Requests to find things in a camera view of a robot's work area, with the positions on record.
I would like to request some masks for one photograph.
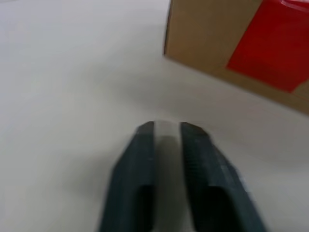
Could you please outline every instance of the white table surface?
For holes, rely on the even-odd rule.
[[[165,59],[168,4],[0,3],[1,232],[95,231],[109,171],[149,120],[202,126],[270,231],[309,231],[309,117]],[[174,151],[160,174],[177,179],[176,210],[161,210],[171,232],[186,230],[164,228],[186,212]]]

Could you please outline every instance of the brown cardboard box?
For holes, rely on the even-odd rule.
[[[288,93],[226,68],[261,3],[262,0],[172,0],[164,54],[309,114],[309,82]]]

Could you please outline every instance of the dark gray gripper finger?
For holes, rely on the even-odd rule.
[[[194,228],[198,232],[265,232],[236,169],[205,131],[181,123],[183,165]]]
[[[154,223],[154,122],[141,125],[116,163],[99,232],[148,232]]]

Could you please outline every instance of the red label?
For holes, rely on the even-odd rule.
[[[309,79],[309,0],[264,0],[227,67],[292,92]]]

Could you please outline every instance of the cardboard box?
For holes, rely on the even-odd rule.
[[[286,90],[271,81],[268,83],[267,79],[261,81],[262,78],[259,80],[228,68],[228,65],[233,66],[231,58],[262,4],[262,0],[172,0],[164,54],[189,67],[309,114],[309,81],[306,76],[302,77],[297,87]]]

